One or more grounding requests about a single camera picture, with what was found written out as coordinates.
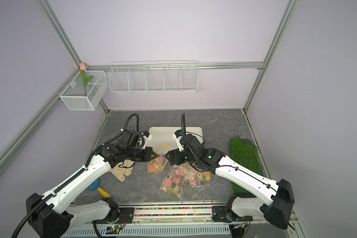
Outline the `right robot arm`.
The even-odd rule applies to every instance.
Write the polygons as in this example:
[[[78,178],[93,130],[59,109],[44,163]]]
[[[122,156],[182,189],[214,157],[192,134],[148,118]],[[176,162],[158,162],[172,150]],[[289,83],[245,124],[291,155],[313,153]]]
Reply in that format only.
[[[185,114],[181,115],[181,128],[174,133],[178,148],[170,150],[166,157],[169,163],[188,163],[198,172],[210,172],[228,179],[252,193],[262,205],[253,217],[263,217],[273,226],[286,230],[295,204],[292,185],[285,179],[276,181],[238,164],[228,155],[215,148],[205,148],[196,136],[186,131]]]

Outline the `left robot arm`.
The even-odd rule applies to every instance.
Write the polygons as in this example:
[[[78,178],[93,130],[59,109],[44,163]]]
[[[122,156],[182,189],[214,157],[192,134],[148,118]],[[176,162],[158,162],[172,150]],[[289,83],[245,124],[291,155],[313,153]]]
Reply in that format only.
[[[18,237],[29,223],[42,238],[59,238],[69,229],[86,222],[116,221],[121,216],[119,206],[111,197],[72,207],[70,204],[101,175],[115,167],[126,168],[125,161],[149,162],[157,154],[147,143],[152,135],[147,131],[127,130],[95,148],[85,164],[73,175],[42,195],[34,193],[26,201],[27,214],[15,228]]]

